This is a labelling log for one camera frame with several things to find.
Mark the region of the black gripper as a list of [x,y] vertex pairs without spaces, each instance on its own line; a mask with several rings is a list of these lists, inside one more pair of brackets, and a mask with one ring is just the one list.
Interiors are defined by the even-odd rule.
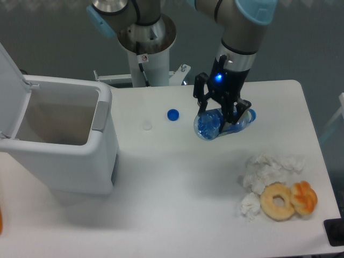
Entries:
[[[221,105],[222,120],[220,132],[239,132],[252,122],[251,102],[241,98],[241,89],[249,73],[225,68],[228,58],[221,55],[215,59],[210,76],[202,72],[195,77],[193,97],[197,99],[198,113],[206,111],[212,98]],[[209,93],[204,93],[207,84]]]

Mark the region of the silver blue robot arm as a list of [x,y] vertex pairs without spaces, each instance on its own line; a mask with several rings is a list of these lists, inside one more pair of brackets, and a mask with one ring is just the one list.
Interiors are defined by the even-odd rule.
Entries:
[[[239,132],[255,119],[251,103],[240,92],[277,2],[190,1],[190,5],[224,29],[211,72],[198,74],[193,88],[199,105],[195,132],[212,140]],[[91,1],[87,14],[102,35],[117,37],[127,51],[134,87],[168,83],[176,27],[161,12],[159,1]]]

